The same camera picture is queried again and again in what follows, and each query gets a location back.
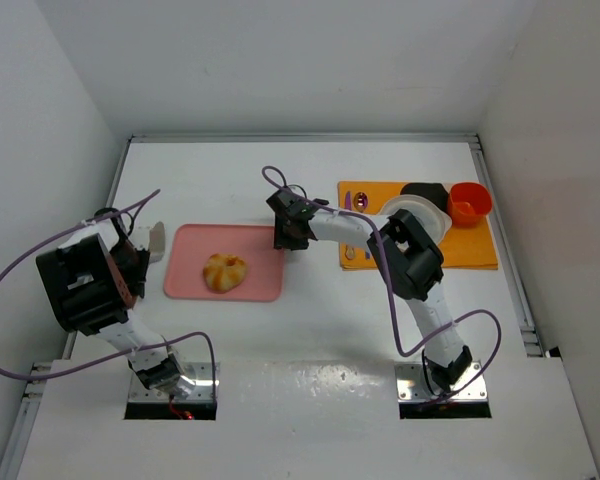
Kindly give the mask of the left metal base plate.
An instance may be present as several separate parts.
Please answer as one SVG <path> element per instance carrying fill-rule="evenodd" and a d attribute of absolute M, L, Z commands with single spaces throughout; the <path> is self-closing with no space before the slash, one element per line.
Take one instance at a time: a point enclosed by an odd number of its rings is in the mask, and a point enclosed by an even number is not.
<path fill-rule="evenodd" d="M 212 378 L 210 363 L 185 362 L 183 373 L 172 394 L 174 404 L 212 404 L 213 389 L 219 379 Z M 130 381 L 127 402 L 130 404 L 167 404 L 170 395 L 161 390 L 148 390 L 133 376 Z"/>

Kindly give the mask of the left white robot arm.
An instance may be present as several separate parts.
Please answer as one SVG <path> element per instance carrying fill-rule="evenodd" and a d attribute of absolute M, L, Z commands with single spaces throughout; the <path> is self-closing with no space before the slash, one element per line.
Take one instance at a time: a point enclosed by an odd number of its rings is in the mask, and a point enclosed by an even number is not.
<path fill-rule="evenodd" d="M 140 319 L 134 307 L 145 295 L 150 251 L 136 246 L 114 208 L 103 208 L 36 266 L 59 325 L 110 344 L 126 357 L 147 390 L 185 398 L 195 381 L 176 350 Z"/>

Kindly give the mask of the pink plastic tray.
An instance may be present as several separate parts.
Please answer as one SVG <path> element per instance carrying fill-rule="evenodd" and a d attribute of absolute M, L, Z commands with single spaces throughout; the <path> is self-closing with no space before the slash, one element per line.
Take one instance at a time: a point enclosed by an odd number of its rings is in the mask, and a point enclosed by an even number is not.
<path fill-rule="evenodd" d="M 284 254 L 274 229 L 185 224 L 175 233 L 164 280 L 173 299 L 272 302 L 282 291 Z"/>

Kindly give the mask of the white plastic plate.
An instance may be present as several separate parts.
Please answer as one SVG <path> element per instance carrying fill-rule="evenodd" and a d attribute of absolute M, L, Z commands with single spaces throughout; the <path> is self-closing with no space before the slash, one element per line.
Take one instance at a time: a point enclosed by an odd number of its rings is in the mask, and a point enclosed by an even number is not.
<path fill-rule="evenodd" d="M 441 243 L 452 226 L 449 215 L 430 200 L 413 194 L 398 195 L 389 199 L 380 209 L 379 214 L 389 216 L 400 209 L 414 215 L 436 244 Z"/>

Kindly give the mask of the orange placemat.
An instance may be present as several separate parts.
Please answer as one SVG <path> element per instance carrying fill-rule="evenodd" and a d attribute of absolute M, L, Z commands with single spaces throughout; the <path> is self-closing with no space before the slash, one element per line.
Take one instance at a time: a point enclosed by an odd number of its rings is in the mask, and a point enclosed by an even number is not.
<path fill-rule="evenodd" d="M 339 207 L 344 207 L 344 199 L 347 191 L 353 194 L 364 192 L 368 198 L 368 206 L 363 212 L 369 215 L 379 214 L 383 205 L 391 198 L 400 194 L 402 187 L 408 183 L 400 182 L 372 182 L 372 181 L 349 181 L 338 183 Z M 446 190 L 451 184 L 441 183 Z M 348 260 L 345 258 L 345 246 L 339 246 L 340 265 L 344 270 L 369 270 L 376 267 L 375 261 L 370 255 L 364 258 L 364 251 L 354 248 L 356 258 Z M 473 227 L 452 226 L 444 239 L 439 244 L 444 255 L 445 268 L 497 270 L 498 258 L 491 230 L 486 218 L 482 219 Z"/>

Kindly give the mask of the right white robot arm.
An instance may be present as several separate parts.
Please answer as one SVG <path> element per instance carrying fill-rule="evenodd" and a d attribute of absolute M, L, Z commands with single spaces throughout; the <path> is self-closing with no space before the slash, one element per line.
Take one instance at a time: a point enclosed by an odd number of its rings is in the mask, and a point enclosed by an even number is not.
<path fill-rule="evenodd" d="M 449 392 L 472 362 L 469 347 L 455 331 L 446 304 L 443 255 L 416 217 L 401 209 L 366 215 L 332 208 L 283 187 L 267 205 L 275 215 L 274 247 L 305 250 L 311 240 L 333 241 L 370 254 L 389 292 L 394 340 L 399 343 L 396 297 L 404 300 L 425 342 L 432 381 Z"/>

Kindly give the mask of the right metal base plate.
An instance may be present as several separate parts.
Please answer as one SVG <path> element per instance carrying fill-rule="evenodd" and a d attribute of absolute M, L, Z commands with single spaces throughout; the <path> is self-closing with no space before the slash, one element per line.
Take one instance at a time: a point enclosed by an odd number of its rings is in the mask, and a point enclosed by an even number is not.
<path fill-rule="evenodd" d="M 488 393 L 480 362 L 472 362 L 470 367 L 451 386 L 451 396 L 442 390 L 428 376 L 426 383 L 421 362 L 408 362 L 395 365 L 395 378 L 398 402 L 418 405 L 442 397 L 447 402 L 478 403 L 487 402 Z"/>

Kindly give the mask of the golden knotted bread roll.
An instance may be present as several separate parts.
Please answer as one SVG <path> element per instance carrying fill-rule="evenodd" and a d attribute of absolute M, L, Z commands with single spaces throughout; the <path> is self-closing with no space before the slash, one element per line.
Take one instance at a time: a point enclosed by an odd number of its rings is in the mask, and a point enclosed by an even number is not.
<path fill-rule="evenodd" d="M 248 265 L 244 259 L 220 253 L 211 255 L 202 270 L 207 287 L 215 293 L 226 293 L 238 287 L 247 273 Z"/>

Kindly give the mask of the metal base plate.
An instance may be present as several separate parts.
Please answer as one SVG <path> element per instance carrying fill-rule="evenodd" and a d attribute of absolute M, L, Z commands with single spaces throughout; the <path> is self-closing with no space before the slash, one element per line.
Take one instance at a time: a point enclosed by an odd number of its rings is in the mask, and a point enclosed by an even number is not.
<path fill-rule="evenodd" d="M 470 367 L 451 386 L 451 396 L 442 390 L 428 376 L 426 383 L 421 362 L 408 362 L 395 365 L 395 378 L 398 402 L 418 405 L 442 397 L 447 402 L 478 403 L 487 402 L 488 393 L 480 362 L 472 362 Z"/>
<path fill-rule="evenodd" d="M 172 394 L 174 404 L 212 404 L 213 389 L 219 379 L 212 378 L 210 363 L 185 362 L 183 373 Z M 130 404 L 167 404 L 170 395 L 161 390 L 148 390 L 133 376 L 130 381 L 127 402 Z"/>

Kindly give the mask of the purple metallic spoon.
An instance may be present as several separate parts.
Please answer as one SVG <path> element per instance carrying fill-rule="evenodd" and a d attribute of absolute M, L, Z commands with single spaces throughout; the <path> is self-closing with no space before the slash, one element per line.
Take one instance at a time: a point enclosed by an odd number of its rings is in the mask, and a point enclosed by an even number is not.
<path fill-rule="evenodd" d="M 351 211 L 356 211 L 358 213 L 363 213 L 368 206 L 368 198 L 364 192 L 357 192 L 353 194 L 351 192 L 352 205 L 353 208 Z"/>

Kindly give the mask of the aluminium table frame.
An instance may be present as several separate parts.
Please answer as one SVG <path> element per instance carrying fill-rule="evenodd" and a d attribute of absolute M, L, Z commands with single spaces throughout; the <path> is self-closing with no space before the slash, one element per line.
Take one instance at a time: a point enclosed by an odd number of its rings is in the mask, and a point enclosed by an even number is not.
<path fill-rule="evenodd" d="M 311 196 L 341 180 L 474 181 L 470 139 L 253 137 L 135 140 L 115 201 L 151 190 L 144 211 L 184 223 L 266 224 L 265 165 Z M 213 421 L 124 418 L 122 361 L 49 382 L 19 475 L 23 479 L 567 479 L 592 471 L 561 364 L 529 357 L 505 269 L 449 270 L 451 311 L 486 373 L 487 419 L 403 420 L 387 300 L 378 274 L 345 272 L 329 242 L 289 255 L 273 303 L 176 301 L 165 268 L 141 306 L 166 336 L 204 331 L 220 360 Z"/>

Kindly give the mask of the orange plastic cup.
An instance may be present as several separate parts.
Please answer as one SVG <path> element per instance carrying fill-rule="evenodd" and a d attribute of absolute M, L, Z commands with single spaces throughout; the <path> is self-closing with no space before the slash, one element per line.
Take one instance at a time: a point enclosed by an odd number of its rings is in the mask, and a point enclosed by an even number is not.
<path fill-rule="evenodd" d="M 447 213 L 454 226 L 473 227 L 489 215 L 492 209 L 491 194 L 480 183 L 456 183 L 449 190 Z"/>

